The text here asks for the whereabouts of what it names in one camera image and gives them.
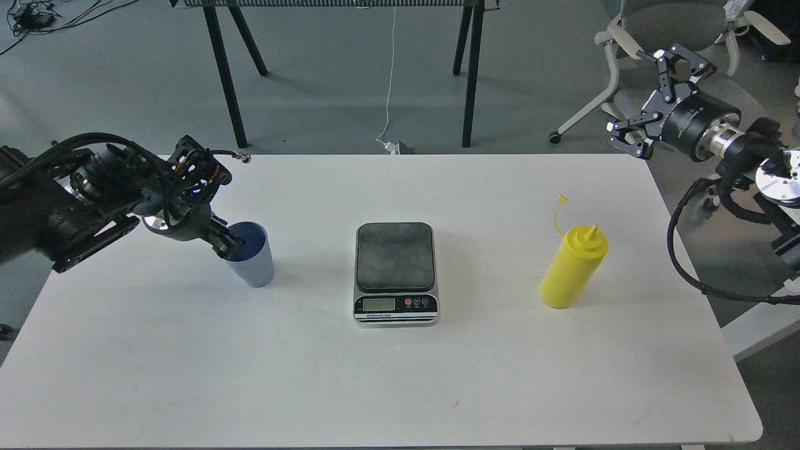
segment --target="chair armrest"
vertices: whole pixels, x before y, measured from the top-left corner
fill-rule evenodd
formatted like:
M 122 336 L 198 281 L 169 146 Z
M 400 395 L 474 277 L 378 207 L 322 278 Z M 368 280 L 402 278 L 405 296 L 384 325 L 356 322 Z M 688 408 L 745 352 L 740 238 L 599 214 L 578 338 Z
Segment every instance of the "chair armrest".
M 608 31 L 601 31 L 594 36 L 594 43 L 596 45 L 602 45 L 606 42 L 613 41 L 614 38 L 611 37 L 611 33 Z
M 787 46 L 791 43 L 789 37 L 783 34 L 772 22 L 766 20 L 764 16 L 754 11 L 745 11 L 744 15 L 734 21 L 734 28 L 752 25 L 767 39 L 775 45 Z
M 642 50 L 642 46 L 630 35 L 627 31 L 623 30 L 621 26 L 612 22 L 606 28 L 608 34 L 617 41 L 617 44 L 633 59 L 641 59 L 636 55 L 638 51 Z

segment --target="white power cord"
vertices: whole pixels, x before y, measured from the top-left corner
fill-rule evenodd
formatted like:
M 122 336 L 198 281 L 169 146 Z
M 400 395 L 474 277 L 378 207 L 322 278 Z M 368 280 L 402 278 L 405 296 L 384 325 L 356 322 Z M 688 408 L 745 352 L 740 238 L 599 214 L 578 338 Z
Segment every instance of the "white power cord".
M 394 16 L 392 17 L 392 67 L 389 72 L 389 92 L 386 93 L 386 125 L 383 127 L 383 132 L 378 135 L 375 140 L 383 144 L 383 148 L 389 151 L 391 155 L 398 155 L 400 153 L 399 145 L 391 142 L 383 142 L 381 138 L 389 130 L 389 97 L 392 95 L 392 78 L 394 77 L 394 26 L 398 19 L 398 8 L 394 7 Z

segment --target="chair wheel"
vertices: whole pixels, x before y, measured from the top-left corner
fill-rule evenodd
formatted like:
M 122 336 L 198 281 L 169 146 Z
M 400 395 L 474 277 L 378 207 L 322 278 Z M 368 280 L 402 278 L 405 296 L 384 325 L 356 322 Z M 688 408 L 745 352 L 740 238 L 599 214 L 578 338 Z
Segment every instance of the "chair wheel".
M 714 199 L 708 198 L 703 200 L 702 209 L 708 212 L 714 212 L 719 209 L 719 205 L 714 202 Z

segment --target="black table leg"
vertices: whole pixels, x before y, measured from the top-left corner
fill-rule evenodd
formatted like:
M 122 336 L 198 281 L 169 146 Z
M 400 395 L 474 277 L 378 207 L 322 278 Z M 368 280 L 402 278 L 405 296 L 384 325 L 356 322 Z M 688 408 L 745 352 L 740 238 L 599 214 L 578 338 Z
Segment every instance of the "black table leg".
M 470 40 L 470 67 L 466 79 L 466 105 L 464 106 L 464 132 L 461 147 L 472 143 L 472 116 L 475 112 L 475 88 L 478 85 L 478 57 L 481 54 L 481 33 L 486 0 L 478 0 L 473 10 L 472 39 Z
M 228 57 L 225 55 L 225 45 L 222 43 L 222 33 L 219 31 L 217 11 L 213 6 L 204 6 L 202 12 L 206 16 L 208 34 L 211 37 L 211 47 L 214 48 L 214 57 L 217 59 L 219 81 L 222 82 L 222 92 L 225 93 L 225 101 L 228 103 L 230 124 L 234 127 L 236 145 L 239 148 L 247 148 L 245 127 L 242 124 L 242 114 L 239 113 L 239 103 L 236 99 L 236 91 L 234 90 L 234 80 L 230 77 L 230 67 L 228 66 Z
M 461 74 L 461 61 L 464 59 L 464 47 L 466 47 L 466 33 L 470 29 L 470 18 L 472 17 L 472 6 L 464 5 L 464 12 L 461 14 L 461 28 L 458 30 L 458 44 L 455 47 L 455 60 L 453 62 L 453 75 Z
M 242 40 L 244 40 L 245 45 L 247 46 L 247 51 L 250 52 L 250 57 L 253 58 L 253 62 L 255 62 L 255 67 L 258 69 L 258 74 L 261 76 L 269 74 L 269 72 L 266 70 L 266 66 L 264 66 L 264 60 L 261 59 L 261 54 L 258 53 L 258 47 L 255 45 L 253 35 L 250 34 L 250 28 L 247 27 L 247 22 L 245 22 L 245 16 L 242 15 L 242 10 L 240 10 L 237 6 L 228 6 L 228 10 L 230 10 L 230 15 L 234 16 L 236 27 L 239 29 L 239 34 L 242 35 Z

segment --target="gray floor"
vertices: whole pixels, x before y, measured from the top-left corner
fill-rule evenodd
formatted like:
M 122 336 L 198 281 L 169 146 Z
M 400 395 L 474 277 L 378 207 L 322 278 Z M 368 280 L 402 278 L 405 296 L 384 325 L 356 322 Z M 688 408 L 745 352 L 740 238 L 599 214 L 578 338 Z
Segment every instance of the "gray floor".
M 69 17 L 85 4 L 74 0 L 59 12 Z M 500 11 L 486 15 L 469 149 L 460 146 L 466 77 L 450 73 L 460 13 L 399 9 L 386 139 L 402 140 L 421 154 L 615 152 L 604 143 L 605 124 L 595 115 L 560 145 L 546 141 L 604 87 L 607 69 L 593 37 L 608 23 L 605 7 L 613 4 L 503 2 Z M 374 137 L 386 118 L 391 9 L 245 10 L 272 72 L 266 78 L 258 76 L 230 16 L 219 13 L 250 151 L 382 153 Z M 2 48 L 12 42 L 10 32 L 0 32 Z M 790 129 L 798 121 L 793 89 L 800 68 L 761 62 L 745 38 L 742 51 L 734 79 L 783 123 L 785 142 L 797 145 Z M 725 52 L 713 48 L 710 54 L 724 59 Z M 234 147 L 200 10 L 140 2 L 73 30 L 30 36 L 0 57 L 0 79 L 2 144 L 28 155 L 52 139 L 87 131 L 126 136 L 159 154 L 170 153 L 184 134 L 208 147 Z M 650 167 L 669 208 L 695 175 L 713 170 L 670 152 L 656 154 Z M 766 294 L 789 275 L 769 250 L 777 234 L 768 227 L 741 223 L 724 211 L 710 219 L 694 212 L 681 232 L 698 274 L 709 283 Z M 3 323 L 22 324 L 48 275 L 47 261 L 35 254 L 0 267 Z M 721 325 L 750 307 L 711 302 Z M 798 447 L 797 344 L 793 335 L 739 364 L 765 431 L 760 441 L 736 448 Z M 0 360 L 9 349 L 0 343 Z

